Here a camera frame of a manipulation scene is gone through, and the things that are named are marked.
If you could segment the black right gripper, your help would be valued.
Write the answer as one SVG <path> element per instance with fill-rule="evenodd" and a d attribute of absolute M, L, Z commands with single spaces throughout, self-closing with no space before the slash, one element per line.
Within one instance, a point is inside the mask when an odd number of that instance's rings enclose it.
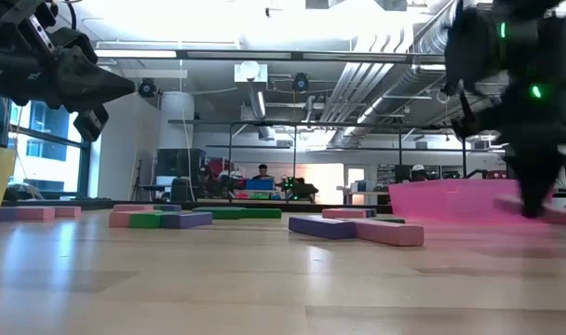
<path fill-rule="evenodd" d="M 565 164 L 566 78 L 511 80 L 498 102 L 475 112 L 473 133 L 484 131 L 498 132 L 512 147 L 508 161 L 519 184 L 521 215 L 537 218 L 549 188 L 551 194 L 558 190 Z"/>

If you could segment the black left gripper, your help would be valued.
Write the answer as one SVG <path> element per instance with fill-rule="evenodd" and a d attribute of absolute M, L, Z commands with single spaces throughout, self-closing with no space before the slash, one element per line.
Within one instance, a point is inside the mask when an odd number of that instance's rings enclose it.
<path fill-rule="evenodd" d="M 18 105 L 43 101 L 69 113 L 84 112 L 133 93 L 135 84 L 97 65 L 89 38 L 62 28 L 51 35 L 50 58 L 0 50 L 0 97 Z"/>

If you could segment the black ceiling speaker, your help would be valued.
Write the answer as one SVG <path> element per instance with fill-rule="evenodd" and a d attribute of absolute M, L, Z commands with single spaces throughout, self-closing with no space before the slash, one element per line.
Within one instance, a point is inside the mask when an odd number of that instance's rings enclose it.
<path fill-rule="evenodd" d="M 138 85 L 138 93 L 145 99 L 150 99 L 156 96 L 157 86 L 153 78 L 143 78 Z"/>
<path fill-rule="evenodd" d="M 309 86 L 307 75 L 305 73 L 297 73 L 291 87 L 294 92 L 302 93 L 306 92 Z"/>

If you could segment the dark framed window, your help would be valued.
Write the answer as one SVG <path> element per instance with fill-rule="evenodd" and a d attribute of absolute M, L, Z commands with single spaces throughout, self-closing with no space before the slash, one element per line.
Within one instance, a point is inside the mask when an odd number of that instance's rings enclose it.
<path fill-rule="evenodd" d="M 90 144 L 75 129 L 75 117 L 42 101 L 19 106 L 0 98 L 0 145 L 16 154 L 8 181 L 32 185 L 47 199 L 86 195 Z"/>

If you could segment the white round column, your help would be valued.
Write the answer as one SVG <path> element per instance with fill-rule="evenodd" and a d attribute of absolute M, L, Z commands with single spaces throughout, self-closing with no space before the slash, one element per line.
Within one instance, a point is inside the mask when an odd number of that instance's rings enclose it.
<path fill-rule="evenodd" d="M 158 134 L 159 149 L 187 149 L 193 144 L 195 97 L 186 92 L 169 91 L 161 97 Z"/>

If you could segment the pink plastic bin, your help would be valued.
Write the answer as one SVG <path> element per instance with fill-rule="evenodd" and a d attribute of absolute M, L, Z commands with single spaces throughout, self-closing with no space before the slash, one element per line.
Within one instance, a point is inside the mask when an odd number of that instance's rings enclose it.
<path fill-rule="evenodd" d="M 444 223 L 528 223 L 520 207 L 501 208 L 497 200 L 519 197 L 514 180 L 449 179 L 392 184 L 393 213 L 406 220 Z"/>

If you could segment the black tripod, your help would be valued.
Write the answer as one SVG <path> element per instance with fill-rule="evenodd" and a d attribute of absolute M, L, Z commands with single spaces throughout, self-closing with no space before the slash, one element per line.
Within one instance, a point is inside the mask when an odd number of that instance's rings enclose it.
<path fill-rule="evenodd" d="M 130 190 L 130 201 L 139 201 L 141 199 L 141 174 L 142 174 L 142 160 L 140 159 L 136 164 L 135 179 Z"/>

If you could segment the black background monitor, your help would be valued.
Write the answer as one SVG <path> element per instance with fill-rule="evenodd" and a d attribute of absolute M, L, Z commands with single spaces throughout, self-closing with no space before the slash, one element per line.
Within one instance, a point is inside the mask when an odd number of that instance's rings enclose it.
<path fill-rule="evenodd" d="M 201 149 L 158 149 L 156 176 L 195 177 L 204 165 L 206 152 Z"/>

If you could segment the black office chair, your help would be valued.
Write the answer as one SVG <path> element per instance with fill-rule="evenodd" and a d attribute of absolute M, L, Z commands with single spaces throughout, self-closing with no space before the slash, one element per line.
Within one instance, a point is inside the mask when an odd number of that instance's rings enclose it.
<path fill-rule="evenodd" d="M 188 202 L 191 199 L 190 186 L 187 178 L 174 178 L 170 186 L 170 201 Z"/>

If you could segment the white dome ceiling fixture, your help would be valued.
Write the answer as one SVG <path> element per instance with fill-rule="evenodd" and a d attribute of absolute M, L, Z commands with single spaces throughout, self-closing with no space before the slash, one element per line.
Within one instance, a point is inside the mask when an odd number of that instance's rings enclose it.
<path fill-rule="evenodd" d="M 268 81 L 268 65 L 255 60 L 244 60 L 235 65 L 234 81 L 236 83 L 266 83 Z"/>

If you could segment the grey overhead rig beam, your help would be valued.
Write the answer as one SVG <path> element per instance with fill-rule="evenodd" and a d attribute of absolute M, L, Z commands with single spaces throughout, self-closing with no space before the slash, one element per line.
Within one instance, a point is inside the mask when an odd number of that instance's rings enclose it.
<path fill-rule="evenodd" d="M 209 49 L 96 49 L 105 59 L 123 60 L 264 60 L 323 61 L 436 65 L 445 62 L 442 54 L 418 53 L 356 53 L 272 50 L 209 50 Z"/>

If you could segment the blue box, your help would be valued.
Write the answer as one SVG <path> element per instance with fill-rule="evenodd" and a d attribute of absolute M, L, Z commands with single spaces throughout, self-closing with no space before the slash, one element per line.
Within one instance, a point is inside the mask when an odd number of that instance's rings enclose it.
<path fill-rule="evenodd" d="M 246 189 L 251 191 L 274 191 L 276 183 L 273 179 L 246 180 Z"/>

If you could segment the black metal table frame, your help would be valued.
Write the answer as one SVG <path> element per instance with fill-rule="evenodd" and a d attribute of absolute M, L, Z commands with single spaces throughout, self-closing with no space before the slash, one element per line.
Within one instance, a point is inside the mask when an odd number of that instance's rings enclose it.
<path fill-rule="evenodd" d="M 150 205 L 150 202 L 133 202 L 125 200 L 21 200 L 16 202 L 3 201 L 2 207 L 61 207 L 72 206 L 81 207 L 83 210 L 112 209 L 114 205 Z M 390 205 L 327 205 L 312 204 L 303 201 L 278 201 L 278 200 L 225 200 L 225 199 L 204 199 L 200 202 L 179 202 L 184 210 L 191 210 L 200 207 L 240 207 L 240 208 L 279 208 L 283 212 L 321 212 L 327 208 L 373 208 L 378 214 L 392 214 L 393 209 Z"/>

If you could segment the silver round air duct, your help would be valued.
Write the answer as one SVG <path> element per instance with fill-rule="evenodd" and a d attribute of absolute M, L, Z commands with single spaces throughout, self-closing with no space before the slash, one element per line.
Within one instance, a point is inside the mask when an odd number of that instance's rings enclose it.
<path fill-rule="evenodd" d="M 452 21 L 457 0 L 442 0 L 441 4 L 443 7 L 438 13 L 413 37 L 409 53 L 444 54 L 447 33 L 443 26 Z M 385 126 L 393 122 L 401 124 L 396 115 L 443 79 L 443 63 L 442 60 L 438 65 L 425 65 L 420 57 L 413 57 L 405 64 L 394 64 L 376 87 L 377 95 L 372 102 L 369 123 Z"/>

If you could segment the white ribbed ceiling duct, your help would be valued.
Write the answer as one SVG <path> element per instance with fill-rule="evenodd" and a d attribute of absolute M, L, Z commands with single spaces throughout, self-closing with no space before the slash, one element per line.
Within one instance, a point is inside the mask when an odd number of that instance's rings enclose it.
<path fill-rule="evenodd" d="M 384 24 L 373 33 L 357 38 L 355 52 L 406 53 L 413 43 L 411 24 Z M 392 63 L 348 62 L 331 96 L 328 98 L 320 122 L 343 122 L 384 78 Z"/>

